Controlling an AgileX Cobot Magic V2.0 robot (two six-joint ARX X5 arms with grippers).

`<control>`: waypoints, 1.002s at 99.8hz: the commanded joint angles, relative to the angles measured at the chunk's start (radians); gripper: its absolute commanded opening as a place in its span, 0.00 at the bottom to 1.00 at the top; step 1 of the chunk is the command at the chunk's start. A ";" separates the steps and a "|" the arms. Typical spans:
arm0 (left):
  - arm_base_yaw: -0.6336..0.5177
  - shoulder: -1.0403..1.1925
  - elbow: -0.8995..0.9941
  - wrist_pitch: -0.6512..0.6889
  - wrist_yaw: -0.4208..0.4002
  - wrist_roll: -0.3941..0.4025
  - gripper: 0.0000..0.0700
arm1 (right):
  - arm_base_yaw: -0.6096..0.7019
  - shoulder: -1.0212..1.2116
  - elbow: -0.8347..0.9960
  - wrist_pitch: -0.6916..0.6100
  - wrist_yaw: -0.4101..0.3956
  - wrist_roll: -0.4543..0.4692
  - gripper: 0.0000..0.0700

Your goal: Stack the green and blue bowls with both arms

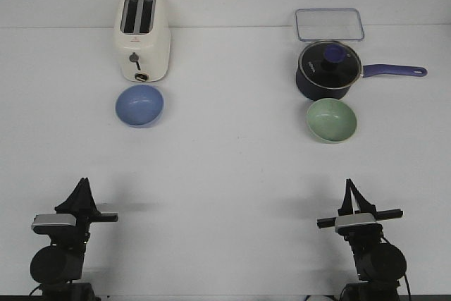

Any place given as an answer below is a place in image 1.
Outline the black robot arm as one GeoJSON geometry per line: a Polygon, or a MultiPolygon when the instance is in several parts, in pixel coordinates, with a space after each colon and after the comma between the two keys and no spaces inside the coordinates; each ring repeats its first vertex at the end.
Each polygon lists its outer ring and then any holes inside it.
{"type": "Polygon", "coordinates": [[[379,211],[358,191],[352,179],[345,183],[345,196],[338,215],[318,219],[318,228],[333,228],[349,244],[359,281],[348,283],[340,300],[399,300],[400,279],[406,277],[407,260],[383,233],[381,221],[399,219],[401,209],[379,211]]]}
{"type": "Polygon", "coordinates": [[[50,244],[30,263],[30,275],[44,300],[100,300],[91,283],[81,283],[82,268],[92,223],[115,223],[117,213],[97,209],[88,178],[81,178],[53,214],[38,214],[31,229],[47,235],[50,244]]]}

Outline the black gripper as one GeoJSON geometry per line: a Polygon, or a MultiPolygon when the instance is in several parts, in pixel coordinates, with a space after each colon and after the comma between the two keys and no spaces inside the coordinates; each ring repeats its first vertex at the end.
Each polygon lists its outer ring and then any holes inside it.
{"type": "Polygon", "coordinates": [[[63,214],[73,216],[75,224],[54,226],[50,235],[52,245],[85,245],[90,237],[89,228],[92,223],[114,223],[118,221],[118,213],[101,213],[97,209],[89,178],[81,178],[68,198],[54,207],[54,210],[58,216],[63,214]]]}
{"type": "MultiPolygon", "coordinates": [[[[369,213],[376,218],[376,224],[360,227],[351,227],[345,230],[342,236],[346,241],[362,241],[363,238],[375,238],[379,241],[382,238],[381,233],[383,232],[383,227],[379,221],[390,220],[390,219],[400,219],[403,217],[403,211],[401,209],[390,209],[384,211],[377,211],[376,205],[370,203],[364,198],[364,196],[358,191],[355,184],[350,178],[346,180],[345,185],[345,196],[342,201],[341,208],[338,209],[338,216],[353,215],[354,210],[352,206],[352,194],[354,195],[354,200],[357,203],[360,213],[369,213]]],[[[316,225],[318,228],[334,228],[335,219],[338,217],[318,219],[316,225]]]]}

